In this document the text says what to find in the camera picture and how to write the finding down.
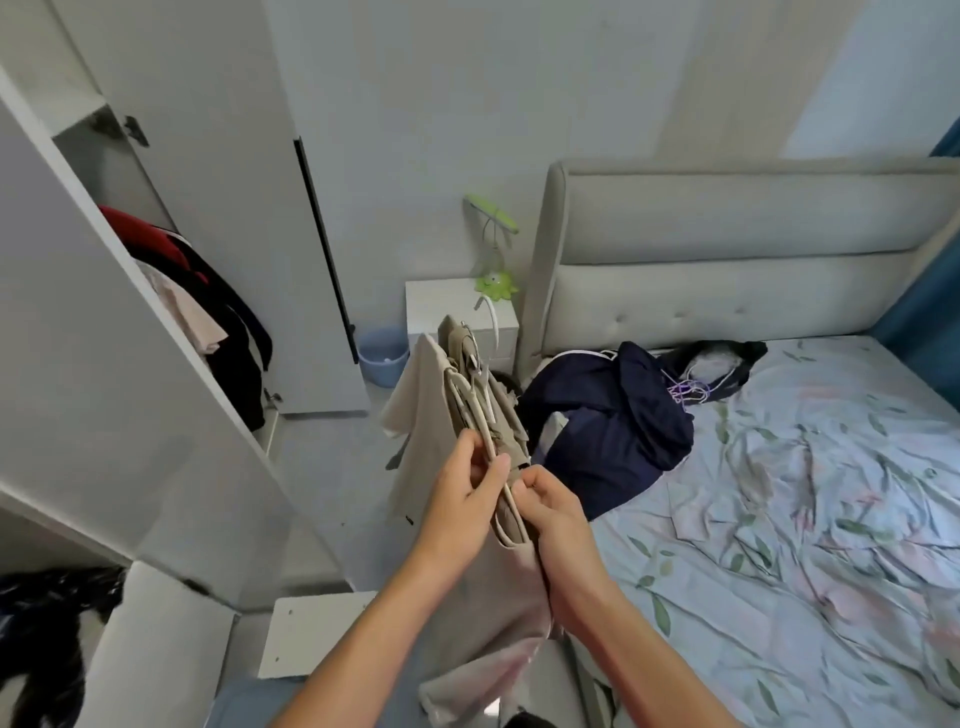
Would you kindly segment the blue waste bin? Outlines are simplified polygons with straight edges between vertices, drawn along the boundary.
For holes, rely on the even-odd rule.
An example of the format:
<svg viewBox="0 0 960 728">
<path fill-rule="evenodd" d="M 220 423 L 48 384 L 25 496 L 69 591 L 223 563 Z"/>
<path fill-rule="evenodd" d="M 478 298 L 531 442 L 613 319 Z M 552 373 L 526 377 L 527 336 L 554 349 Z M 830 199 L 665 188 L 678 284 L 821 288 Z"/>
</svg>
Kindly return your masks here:
<svg viewBox="0 0 960 728">
<path fill-rule="evenodd" d="M 365 381 L 384 389 L 395 388 L 410 357 L 406 328 L 386 325 L 362 331 L 356 337 L 356 346 Z"/>
</svg>

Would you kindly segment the black crumpled clothing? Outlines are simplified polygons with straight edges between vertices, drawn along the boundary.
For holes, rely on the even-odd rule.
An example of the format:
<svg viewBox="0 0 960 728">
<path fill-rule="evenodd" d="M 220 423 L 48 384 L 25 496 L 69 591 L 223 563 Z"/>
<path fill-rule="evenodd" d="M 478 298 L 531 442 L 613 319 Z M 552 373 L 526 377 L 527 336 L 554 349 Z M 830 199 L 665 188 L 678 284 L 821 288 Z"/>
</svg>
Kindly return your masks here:
<svg viewBox="0 0 960 728">
<path fill-rule="evenodd" d="M 81 617 L 105 625 L 127 573 L 85 566 L 0 575 L 0 693 L 23 678 L 3 728 L 75 728 L 86 697 Z"/>
</svg>

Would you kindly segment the black and white garment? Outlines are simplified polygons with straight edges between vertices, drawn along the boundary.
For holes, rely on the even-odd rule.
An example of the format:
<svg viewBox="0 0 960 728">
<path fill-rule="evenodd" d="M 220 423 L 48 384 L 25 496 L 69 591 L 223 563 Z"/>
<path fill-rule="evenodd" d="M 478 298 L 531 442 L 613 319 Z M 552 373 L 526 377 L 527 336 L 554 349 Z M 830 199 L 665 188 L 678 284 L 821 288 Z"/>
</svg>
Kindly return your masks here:
<svg viewBox="0 0 960 728">
<path fill-rule="evenodd" d="M 685 379 L 709 385 L 709 401 L 701 403 L 705 405 L 725 402 L 738 394 L 767 352 L 768 346 L 763 342 L 699 340 L 659 353 L 655 360 L 667 388 Z"/>
</svg>

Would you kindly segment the person's left forearm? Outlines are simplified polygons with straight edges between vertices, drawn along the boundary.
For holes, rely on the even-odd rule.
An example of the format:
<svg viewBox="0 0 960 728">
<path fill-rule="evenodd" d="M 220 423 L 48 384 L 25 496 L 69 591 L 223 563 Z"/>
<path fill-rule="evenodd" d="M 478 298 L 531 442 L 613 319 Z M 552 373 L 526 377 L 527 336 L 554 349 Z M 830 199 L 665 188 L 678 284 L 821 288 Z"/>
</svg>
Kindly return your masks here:
<svg viewBox="0 0 960 728">
<path fill-rule="evenodd" d="M 417 546 L 269 728 L 376 728 L 417 638 L 471 561 Z"/>
</svg>

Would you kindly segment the person's right forearm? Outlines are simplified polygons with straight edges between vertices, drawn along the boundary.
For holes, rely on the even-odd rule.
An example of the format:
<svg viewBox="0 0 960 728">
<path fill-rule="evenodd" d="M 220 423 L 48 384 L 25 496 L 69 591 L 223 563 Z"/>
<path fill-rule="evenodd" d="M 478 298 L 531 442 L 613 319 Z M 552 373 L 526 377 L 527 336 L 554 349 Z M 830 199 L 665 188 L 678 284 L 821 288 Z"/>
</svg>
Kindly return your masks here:
<svg viewBox="0 0 960 728">
<path fill-rule="evenodd" d="M 739 728 L 611 580 L 552 579 L 549 594 L 560 624 L 606 675 L 636 728 Z"/>
</svg>

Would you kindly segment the white wardrobe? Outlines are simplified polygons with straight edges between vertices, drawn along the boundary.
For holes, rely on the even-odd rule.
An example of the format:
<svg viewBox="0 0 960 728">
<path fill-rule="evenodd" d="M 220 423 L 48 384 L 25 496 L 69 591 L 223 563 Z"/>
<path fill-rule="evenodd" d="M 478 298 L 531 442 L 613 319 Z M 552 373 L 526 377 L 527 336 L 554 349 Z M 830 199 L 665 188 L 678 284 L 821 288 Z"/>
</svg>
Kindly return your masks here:
<svg viewBox="0 0 960 728">
<path fill-rule="evenodd" d="M 124 116 L 114 113 L 53 0 L 0 0 L 0 69 L 97 205 L 178 234 L 225 279 L 178 230 L 138 160 L 137 142 L 112 140 L 91 130 L 90 117 L 102 109 L 110 109 L 118 120 Z M 264 389 L 262 402 L 266 422 L 251 433 L 270 455 L 281 417 Z"/>
</svg>

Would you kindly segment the white wardrobe door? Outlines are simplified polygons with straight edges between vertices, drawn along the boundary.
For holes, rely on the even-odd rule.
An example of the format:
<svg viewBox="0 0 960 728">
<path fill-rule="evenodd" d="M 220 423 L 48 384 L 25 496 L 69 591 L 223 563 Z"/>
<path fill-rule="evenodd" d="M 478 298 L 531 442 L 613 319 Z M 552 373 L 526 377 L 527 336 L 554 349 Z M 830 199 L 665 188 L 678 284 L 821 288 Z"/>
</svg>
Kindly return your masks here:
<svg viewBox="0 0 960 728">
<path fill-rule="evenodd" d="M 0 493 L 239 611 L 282 595 L 275 469 L 2 68 Z"/>
<path fill-rule="evenodd" d="M 179 232 L 273 344 L 287 416 L 365 412 L 298 164 L 265 0 L 53 0 Z"/>
</svg>

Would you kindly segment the pink hanging garment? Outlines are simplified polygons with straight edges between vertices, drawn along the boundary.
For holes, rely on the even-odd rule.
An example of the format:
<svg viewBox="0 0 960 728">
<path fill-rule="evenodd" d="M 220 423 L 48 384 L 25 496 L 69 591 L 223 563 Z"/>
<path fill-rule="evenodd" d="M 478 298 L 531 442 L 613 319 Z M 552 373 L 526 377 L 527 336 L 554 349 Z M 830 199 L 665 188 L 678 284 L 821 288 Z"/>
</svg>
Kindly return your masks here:
<svg viewBox="0 0 960 728">
<path fill-rule="evenodd" d="M 138 260 L 136 264 L 197 354 L 205 358 L 214 355 L 228 333 L 172 278 L 146 262 Z"/>
</svg>

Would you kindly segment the white nightstand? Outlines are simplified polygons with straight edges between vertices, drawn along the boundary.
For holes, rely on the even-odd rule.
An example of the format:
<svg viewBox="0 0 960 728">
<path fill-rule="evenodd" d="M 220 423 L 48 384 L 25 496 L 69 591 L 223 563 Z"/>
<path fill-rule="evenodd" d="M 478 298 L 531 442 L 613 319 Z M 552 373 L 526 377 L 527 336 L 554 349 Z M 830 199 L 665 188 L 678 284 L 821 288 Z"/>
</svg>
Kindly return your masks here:
<svg viewBox="0 0 960 728">
<path fill-rule="evenodd" d="M 405 322 L 410 351 L 423 335 L 439 341 L 439 327 L 451 316 L 471 329 L 480 356 L 491 370 L 511 375 L 520 331 L 517 312 L 510 300 L 498 300 L 492 304 L 493 317 L 485 302 L 474 307 L 480 297 L 471 278 L 407 281 Z"/>
</svg>

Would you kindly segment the beige garment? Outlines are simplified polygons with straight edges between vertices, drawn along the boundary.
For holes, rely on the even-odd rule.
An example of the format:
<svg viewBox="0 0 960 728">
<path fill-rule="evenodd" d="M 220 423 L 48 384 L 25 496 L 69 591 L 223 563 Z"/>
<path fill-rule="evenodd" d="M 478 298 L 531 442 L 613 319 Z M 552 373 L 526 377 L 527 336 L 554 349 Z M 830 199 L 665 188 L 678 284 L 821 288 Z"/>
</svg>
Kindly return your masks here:
<svg viewBox="0 0 960 728">
<path fill-rule="evenodd" d="M 488 458 L 510 455 L 483 548 L 424 630 L 429 670 L 419 703 L 434 728 L 461 728 L 510 693 L 553 627 L 536 532 L 510 489 L 531 463 L 529 437 L 515 399 L 482 364 L 474 334 L 451 317 L 412 346 L 381 425 L 404 439 L 387 467 L 395 471 L 390 504 L 415 528 L 460 431 L 477 431 Z"/>
</svg>

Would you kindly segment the metal door hinge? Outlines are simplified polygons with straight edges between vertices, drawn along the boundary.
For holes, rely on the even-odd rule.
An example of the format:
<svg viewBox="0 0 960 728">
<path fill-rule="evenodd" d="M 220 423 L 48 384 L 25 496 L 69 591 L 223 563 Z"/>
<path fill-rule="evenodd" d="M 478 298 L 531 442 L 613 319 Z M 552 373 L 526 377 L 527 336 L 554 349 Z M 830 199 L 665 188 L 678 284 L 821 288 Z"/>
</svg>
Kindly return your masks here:
<svg viewBox="0 0 960 728">
<path fill-rule="evenodd" d="M 110 140 L 127 138 L 133 140 L 142 148 L 150 148 L 151 146 L 138 119 L 133 116 L 125 115 L 122 120 L 118 120 L 109 108 L 103 108 L 90 117 L 88 125 L 91 131 Z"/>
</svg>

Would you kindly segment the grey upholstered headboard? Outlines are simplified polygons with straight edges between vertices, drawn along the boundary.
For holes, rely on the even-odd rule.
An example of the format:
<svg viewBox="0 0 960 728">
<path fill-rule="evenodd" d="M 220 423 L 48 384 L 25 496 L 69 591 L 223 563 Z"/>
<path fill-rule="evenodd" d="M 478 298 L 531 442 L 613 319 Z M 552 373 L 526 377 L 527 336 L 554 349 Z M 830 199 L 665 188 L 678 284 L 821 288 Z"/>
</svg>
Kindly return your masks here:
<svg viewBox="0 0 960 728">
<path fill-rule="evenodd" d="M 667 163 L 547 172 L 513 370 L 869 330 L 960 228 L 960 159 Z"/>
</svg>

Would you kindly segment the white clothes hanger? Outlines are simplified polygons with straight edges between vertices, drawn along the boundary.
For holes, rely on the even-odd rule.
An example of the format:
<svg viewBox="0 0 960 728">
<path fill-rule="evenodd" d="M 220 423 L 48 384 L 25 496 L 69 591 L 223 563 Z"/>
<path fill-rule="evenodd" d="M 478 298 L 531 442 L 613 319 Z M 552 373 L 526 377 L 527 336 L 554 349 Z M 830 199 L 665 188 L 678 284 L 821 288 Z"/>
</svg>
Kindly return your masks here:
<svg viewBox="0 0 960 728">
<path fill-rule="evenodd" d="M 474 310 L 486 310 L 491 342 L 479 342 L 466 320 L 446 316 L 438 329 L 447 364 L 443 386 L 454 428 L 479 434 L 487 462 L 498 455 L 510 457 L 510 473 L 501 488 L 491 526 L 502 546 L 515 549 L 532 542 L 512 492 L 520 471 L 531 463 L 529 436 L 516 411 L 517 396 L 493 368 L 500 345 L 496 306 L 480 294 Z"/>
</svg>

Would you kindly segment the red hanging garment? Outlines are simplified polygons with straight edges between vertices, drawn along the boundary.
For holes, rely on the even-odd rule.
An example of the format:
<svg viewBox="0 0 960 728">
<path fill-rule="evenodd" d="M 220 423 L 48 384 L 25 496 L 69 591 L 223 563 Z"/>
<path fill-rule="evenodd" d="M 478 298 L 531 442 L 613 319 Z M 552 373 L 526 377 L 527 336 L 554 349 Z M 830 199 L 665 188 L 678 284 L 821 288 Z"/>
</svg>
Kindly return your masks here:
<svg viewBox="0 0 960 728">
<path fill-rule="evenodd" d="M 192 273 L 204 284 L 209 278 L 189 261 L 185 250 L 192 246 L 172 230 L 150 224 L 140 218 L 107 205 L 98 205 L 105 221 L 131 253 L 149 254 L 174 264 L 178 269 Z"/>
</svg>

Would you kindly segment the person's right hand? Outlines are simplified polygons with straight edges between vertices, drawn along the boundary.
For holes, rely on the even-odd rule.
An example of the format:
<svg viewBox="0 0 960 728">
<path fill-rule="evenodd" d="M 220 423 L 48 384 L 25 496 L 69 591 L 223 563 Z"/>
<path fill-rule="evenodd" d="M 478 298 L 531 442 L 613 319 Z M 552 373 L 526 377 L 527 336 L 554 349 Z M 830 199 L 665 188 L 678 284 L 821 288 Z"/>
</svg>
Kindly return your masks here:
<svg viewBox="0 0 960 728">
<path fill-rule="evenodd" d="M 579 498 L 542 466 L 522 470 L 519 480 L 544 503 L 544 523 L 532 525 L 555 620 L 578 634 L 596 620 L 614 589 Z"/>
</svg>

